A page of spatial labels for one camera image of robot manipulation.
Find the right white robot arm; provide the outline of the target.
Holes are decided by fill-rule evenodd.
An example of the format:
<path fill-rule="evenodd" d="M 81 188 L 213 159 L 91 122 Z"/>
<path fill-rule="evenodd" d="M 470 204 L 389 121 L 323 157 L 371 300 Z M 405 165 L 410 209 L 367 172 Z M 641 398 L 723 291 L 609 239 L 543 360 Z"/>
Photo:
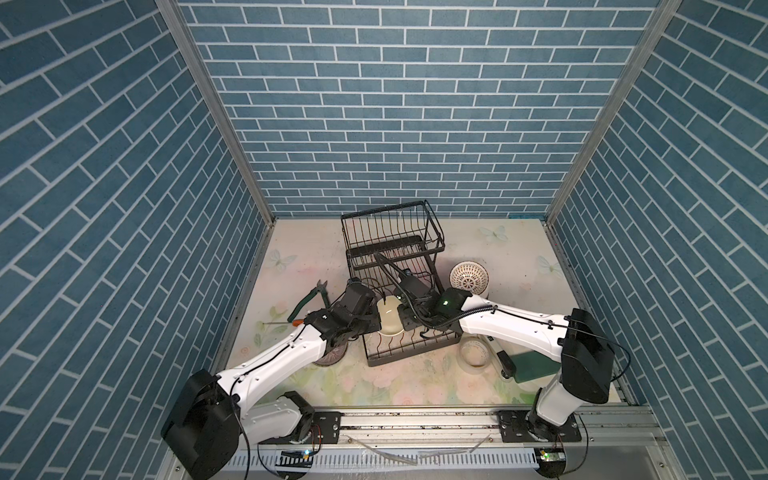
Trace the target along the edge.
<path fill-rule="evenodd" d="M 407 273 L 392 281 L 406 301 L 405 311 L 424 327 L 490 336 L 559 364 L 558 373 L 537 392 L 526 416 L 534 438 L 555 440 L 572 423 L 580 406 L 609 400 L 614 381 L 613 342 L 589 312 L 576 308 L 568 315 L 536 313 L 500 305 L 464 289 L 439 293 Z"/>

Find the brown striped ceramic bowl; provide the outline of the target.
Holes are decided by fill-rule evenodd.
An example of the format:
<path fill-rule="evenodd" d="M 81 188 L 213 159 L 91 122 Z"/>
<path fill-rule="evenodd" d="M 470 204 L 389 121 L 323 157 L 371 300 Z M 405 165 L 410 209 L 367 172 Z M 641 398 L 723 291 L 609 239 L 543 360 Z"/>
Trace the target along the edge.
<path fill-rule="evenodd" d="M 334 347 L 323 357 L 314 362 L 315 365 L 320 367 L 330 367 L 339 363 L 347 353 L 348 343 L 343 343 L 337 347 Z"/>

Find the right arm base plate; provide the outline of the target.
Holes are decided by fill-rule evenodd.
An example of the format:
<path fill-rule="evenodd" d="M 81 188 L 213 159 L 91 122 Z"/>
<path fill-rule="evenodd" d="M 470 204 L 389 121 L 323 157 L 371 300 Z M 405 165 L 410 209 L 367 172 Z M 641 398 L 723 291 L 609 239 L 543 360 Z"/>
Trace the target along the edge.
<path fill-rule="evenodd" d="M 496 419 L 501 439 L 504 443 L 579 443 L 582 434 L 574 414 L 571 414 L 561 426 L 533 418 L 531 411 L 498 410 Z"/>

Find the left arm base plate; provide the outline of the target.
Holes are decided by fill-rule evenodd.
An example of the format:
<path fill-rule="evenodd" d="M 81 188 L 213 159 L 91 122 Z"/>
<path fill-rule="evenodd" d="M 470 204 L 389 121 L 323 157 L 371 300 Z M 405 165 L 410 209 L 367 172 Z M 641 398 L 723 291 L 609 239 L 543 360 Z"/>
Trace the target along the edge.
<path fill-rule="evenodd" d="M 316 411 L 312 420 L 301 420 L 295 429 L 286 436 L 263 441 L 266 445 L 335 445 L 339 442 L 341 420 L 340 411 Z"/>

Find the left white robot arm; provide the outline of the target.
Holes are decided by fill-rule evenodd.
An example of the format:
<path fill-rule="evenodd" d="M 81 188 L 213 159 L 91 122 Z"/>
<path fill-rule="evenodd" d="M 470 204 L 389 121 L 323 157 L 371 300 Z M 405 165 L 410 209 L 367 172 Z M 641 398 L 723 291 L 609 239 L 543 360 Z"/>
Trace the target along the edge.
<path fill-rule="evenodd" d="M 273 438 L 303 439 L 313 408 L 295 392 L 260 401 L 281 382 L 335 348 L 376 332 L 376 295 L 358 279 L 255 357 L 219 373 L 192 374 L 170 407 L 161 437 L 193 479 L 218 473 L 240 447 Z"/>

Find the cream ceramic bowl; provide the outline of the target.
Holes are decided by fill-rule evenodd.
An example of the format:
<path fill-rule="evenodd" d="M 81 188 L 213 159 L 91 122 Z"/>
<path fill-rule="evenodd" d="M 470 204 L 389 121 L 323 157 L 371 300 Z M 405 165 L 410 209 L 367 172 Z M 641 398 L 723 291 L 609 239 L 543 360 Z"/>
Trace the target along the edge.
<path fill-rule="evenodd" d="M 382 336 L 394 337 L 400 335 L 404 331 L 399 313 L 400 306 L 401 301 L 394 295 L 388 295 L 377 302 L 377 310 L 381 324 L 379 333 Z"/>

